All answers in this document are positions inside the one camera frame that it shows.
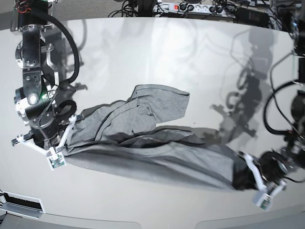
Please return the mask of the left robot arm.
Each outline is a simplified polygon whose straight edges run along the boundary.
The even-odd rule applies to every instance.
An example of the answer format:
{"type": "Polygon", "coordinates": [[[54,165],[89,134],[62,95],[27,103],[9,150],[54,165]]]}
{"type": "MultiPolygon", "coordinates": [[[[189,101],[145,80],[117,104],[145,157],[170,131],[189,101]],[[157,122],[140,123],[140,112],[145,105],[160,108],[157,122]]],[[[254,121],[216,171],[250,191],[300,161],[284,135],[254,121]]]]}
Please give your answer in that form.
{"type": "Polygon", "coordinates": [[[297,20],[290,19],[290,25],[282,24],[285,32],[291,36],[294,46],[290,55],[298,56],[298,78],[292,79],[277,88],[273,88],[268,96],[263,110],[263,123],[266,130],[273,135],[282,135],[287,143],[285,151],[280,154],[275,151],[267,151],[258,160],[251,160],[249,167],[244,170],[235,169],[233,177],[233,187],[237,190],[259,189],[259,182],[264,185],[272,183],[279,185],[287,174],[296,168],[305,167],[305,91],[298,90],[290,106],[293,121],[289,121],[291,130],[273,129],[267,121],[267,109],[271,100],[276,100],[276,94],[292,85],[305,84],[305,8],[301,8],[301,13],[297,20]]]}

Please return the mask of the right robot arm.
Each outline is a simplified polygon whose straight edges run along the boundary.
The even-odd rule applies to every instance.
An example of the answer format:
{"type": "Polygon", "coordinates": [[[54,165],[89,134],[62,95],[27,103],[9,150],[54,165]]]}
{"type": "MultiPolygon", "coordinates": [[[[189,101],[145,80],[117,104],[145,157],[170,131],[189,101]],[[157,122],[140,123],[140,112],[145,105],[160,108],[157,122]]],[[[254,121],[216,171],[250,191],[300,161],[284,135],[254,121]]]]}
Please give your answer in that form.
{"type": "Polygon", "coordinates": [[[16,0],[11,30],[22,34],[16,47],[15,59],[22,69],[22,87],[16,89],[14,103],[28,134],[13,139],[12,145],[33,140],[43,149],[58,146],[63,133],[75,114],[71,85],[79,74],[80,57],[75,41],[65,26],[53,17],[53,0],[16,0]],[[58,67],[51,61],[52,43],[43,34],[56,28],[67,39],[74,58],[72,76],[61,79],[58,67]]]}

